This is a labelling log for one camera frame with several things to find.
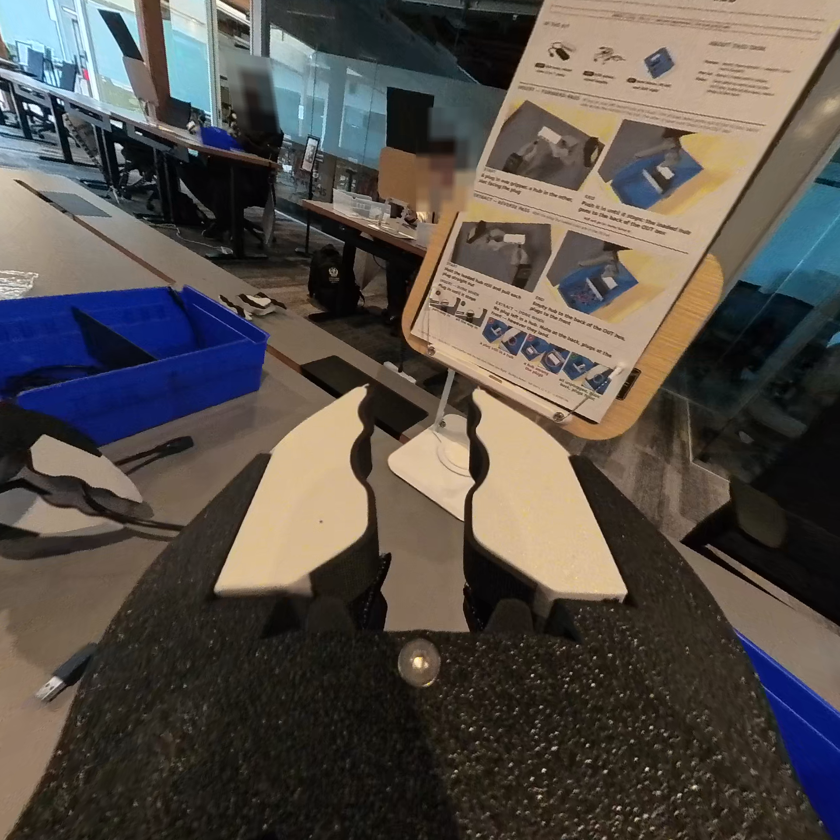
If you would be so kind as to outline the black bin divider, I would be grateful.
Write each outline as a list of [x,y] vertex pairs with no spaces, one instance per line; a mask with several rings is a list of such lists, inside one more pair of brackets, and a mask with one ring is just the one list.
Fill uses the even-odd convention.
[[125,370],[158,361],[151,353],[83,310],[71,307],[70,313],[87,352],[106,371]]

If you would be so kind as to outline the white board stand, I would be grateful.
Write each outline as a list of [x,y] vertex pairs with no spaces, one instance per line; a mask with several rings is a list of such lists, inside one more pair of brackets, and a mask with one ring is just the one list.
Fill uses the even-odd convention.
[[391,472],[459,521],[474,486],[469,470],[466,419],[448,410],[455,372],[448,370],[431,425],[389,458]]

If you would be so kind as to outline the clear plastic container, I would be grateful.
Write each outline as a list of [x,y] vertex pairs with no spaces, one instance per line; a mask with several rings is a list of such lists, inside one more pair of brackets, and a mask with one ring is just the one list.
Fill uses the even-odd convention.
[[372,224],[379,224],[392,217],[389,203],[378,202],[370,196],[339,188],[332,191],[332,209],[337,214]]

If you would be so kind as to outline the wooden post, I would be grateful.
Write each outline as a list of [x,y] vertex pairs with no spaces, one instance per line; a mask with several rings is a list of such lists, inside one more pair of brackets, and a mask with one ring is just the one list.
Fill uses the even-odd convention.
[[133,4],[143,60],[150,72],[158,100],[158,104],[154,106],[154,119],[166,123],[170,116],[172,93],[161,1],[134,1]]

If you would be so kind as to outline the black office chair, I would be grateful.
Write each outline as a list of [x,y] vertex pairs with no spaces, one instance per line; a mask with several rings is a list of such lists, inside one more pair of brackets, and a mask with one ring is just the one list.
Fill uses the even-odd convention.
[[134,194],[146,190],[145,210],[153,212],[154,199],[160,198],[157,182],[155,149],[147,143],[125,139],[119,141],[122,164],[119,167],[117,194],[120,198],[131,199]]

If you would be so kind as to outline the black backpack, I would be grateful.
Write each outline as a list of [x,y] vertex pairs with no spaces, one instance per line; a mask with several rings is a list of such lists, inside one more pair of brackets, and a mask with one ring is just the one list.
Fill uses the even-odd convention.
[[311,256],[308,295],[333,316],[357,312],[363,300],[353,269],[343,267],[343,256],[333,245],[325,245]]

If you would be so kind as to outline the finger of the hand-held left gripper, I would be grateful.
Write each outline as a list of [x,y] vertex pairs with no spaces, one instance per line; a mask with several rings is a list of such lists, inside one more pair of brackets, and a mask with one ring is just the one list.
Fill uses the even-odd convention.
[[27,489],[1,494],[1,524],[39,537],[81,537],[99,533],[99,518],[75,507],[51,504]]
[[131,522],[154,515],[111,460],[51,436],[39,437],[27,452],[25,483],[51,506],[91,517]]

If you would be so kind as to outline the wooden instruction board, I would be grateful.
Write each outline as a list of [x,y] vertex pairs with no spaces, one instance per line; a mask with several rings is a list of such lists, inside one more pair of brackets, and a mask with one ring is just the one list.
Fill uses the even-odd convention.
[[543,2],[411,346],[580,438],[625,433],[717,304],[711,244],[838,23],[838,2]]

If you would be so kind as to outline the black flat mat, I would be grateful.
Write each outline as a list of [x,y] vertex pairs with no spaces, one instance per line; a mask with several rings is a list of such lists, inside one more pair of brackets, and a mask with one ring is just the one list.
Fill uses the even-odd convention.
[[421,406],[337,355],[305,363],[300,373],[333,397],[368,386],[375,425],[395,439],[406,438],[411,428],[428,419]]

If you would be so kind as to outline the long office desk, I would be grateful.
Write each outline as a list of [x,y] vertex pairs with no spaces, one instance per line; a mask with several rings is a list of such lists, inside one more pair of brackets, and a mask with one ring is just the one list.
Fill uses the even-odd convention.
[[[268,162],[245,152],[228,152],[204,146],[199,137],[185,130],[174,129],[166,124],[151,121],[129,112],[113,111],[101,102],[79,93],[51,87],[24,73],[2,66],[3,87],[8,89],[16,109],[23,102],[49,108],[56,121],[56,132],[63,145],[67,145],[67,132],[62,121],[66,113],[92,126],[97,139],[100,160],[106,181],[116,193],[118,168],[115,142],[125,139],[141,141],[155,149],[157,184],[160,190],[161,212],[164,224],[180,224],[182,216],[175,199],[177,185],[174,161],[186,161],[190,153],[202,154],[209,159],[223,163],[228,181],[229,254],[224,253],[217,260],[263,259],[265,253],[250,255],[245,249],[245,211],[238,198],[238,167],[253,163],[267,165]],[[267,219],[275,221],[275,203],[272,189],[266,200]]]

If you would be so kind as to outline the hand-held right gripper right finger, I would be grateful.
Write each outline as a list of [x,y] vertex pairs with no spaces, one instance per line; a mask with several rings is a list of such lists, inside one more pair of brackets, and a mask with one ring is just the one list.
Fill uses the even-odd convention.
[[625,603],[627,584],[561,442],[480,388],[466,434],[469,629],[570,631],[568,604]]

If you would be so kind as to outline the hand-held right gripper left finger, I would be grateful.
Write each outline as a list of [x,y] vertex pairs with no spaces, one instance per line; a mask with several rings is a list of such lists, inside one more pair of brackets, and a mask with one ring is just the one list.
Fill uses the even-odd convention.
[[391,556],[380,552],[370,484],[373,390],[356,386],[273,447],[213,587],[221,599],[277,596],[292,625],[340,604],[384,629]]

